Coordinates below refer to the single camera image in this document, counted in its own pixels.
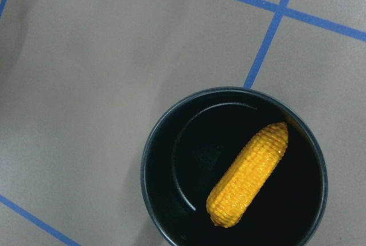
gray surface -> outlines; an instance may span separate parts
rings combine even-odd
[[[343,1],[290,7],[365,29]],[[9,0],[0,194],[82,245],[167,245],[140,192],[146,137],[187,94],[241,86],[272,15],[231,0]],[[366,244],[365,48],[284,18],[254,83],[298,112],[323,149],[329,200],[309,246]],[[59,245],[1,205],[0,214],[4,245]]]

